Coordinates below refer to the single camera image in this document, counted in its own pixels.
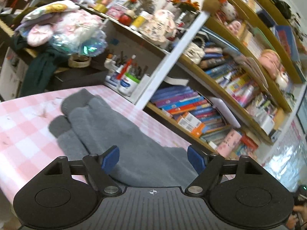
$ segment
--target table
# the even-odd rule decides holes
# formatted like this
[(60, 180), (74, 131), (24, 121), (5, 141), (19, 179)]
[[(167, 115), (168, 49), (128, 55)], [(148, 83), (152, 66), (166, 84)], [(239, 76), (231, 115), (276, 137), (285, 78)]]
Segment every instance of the table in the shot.
[[(187, 149), (190, 145), (111, 89), (102, 85), (85, 88), (100, 95), (112, 109), (162, 146)], [(61, 114), (62, 100), (80, 89), (36, 94), (0, 103), (0, 188), (10, 202), (39, 171), (64, 155), (48, 125)]]

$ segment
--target green scarf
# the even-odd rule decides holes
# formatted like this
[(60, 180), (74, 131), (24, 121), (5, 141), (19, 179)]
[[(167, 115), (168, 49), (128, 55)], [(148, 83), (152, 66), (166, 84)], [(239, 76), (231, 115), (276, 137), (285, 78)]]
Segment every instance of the green scarf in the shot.
[[(16, 50), (29, 47), (26, 40), (19, 34), (13, 36)], [(39, 52), (33, 59), (22, 83), (20, 97), (43, 93), (53, 73), (59, 66), (67, 67), (67, 54), (60, 53), (49, 44), (35, 48)]]

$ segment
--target cable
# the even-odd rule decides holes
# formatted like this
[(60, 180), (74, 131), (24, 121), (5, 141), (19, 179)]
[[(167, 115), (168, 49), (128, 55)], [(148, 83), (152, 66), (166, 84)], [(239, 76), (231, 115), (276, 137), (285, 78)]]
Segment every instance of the cable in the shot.
[(303, 225), (300, 225), (300, 228), (301, 228), (302, 226), (306, 225), (306, 224), (307, 224), (307, 221), (305, 221), (305, 223), (304, 223)]

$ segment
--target crosshair mark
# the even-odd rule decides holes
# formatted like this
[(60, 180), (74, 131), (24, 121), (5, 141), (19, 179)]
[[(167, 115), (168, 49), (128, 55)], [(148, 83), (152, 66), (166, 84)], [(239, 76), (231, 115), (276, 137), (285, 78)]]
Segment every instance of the crosshair mark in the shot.
[(148, 193), (150, 193), (150, 194), (152, 194), (152, 195), (154, 195), (154, 194), (156, 194), (156, 193), (159, 193), (157, 190), (150, 190)]

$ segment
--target fuzzy grey sock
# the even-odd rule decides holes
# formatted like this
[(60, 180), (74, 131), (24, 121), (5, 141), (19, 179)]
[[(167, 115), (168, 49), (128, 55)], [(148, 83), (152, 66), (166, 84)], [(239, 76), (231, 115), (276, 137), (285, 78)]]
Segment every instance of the fuzzy grey sock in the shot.
[(49, 125), (49, 131), (57, 138), (59, 146), (70, 161), (82, 160), (89, 154), (66, 117), (58, 116), (53, 119)]
[[(113, 179), (129, 186), (182, 186), (184, 189), (197, 176), (183, 148), (162, 147), (130, 120), (112, 110), (99, 96), (80, 107), (88, 98), (90, 96), (78, 93), (69, 96), (63, 104), (70, 109), (63, 112), (90, 153), (102, 154), (112, 145), (119, 147), (120, 160), (110, 174)], [(65, 153), (70, 152), (67, 150), (69, 144), (65, 141), (58, 143)]]

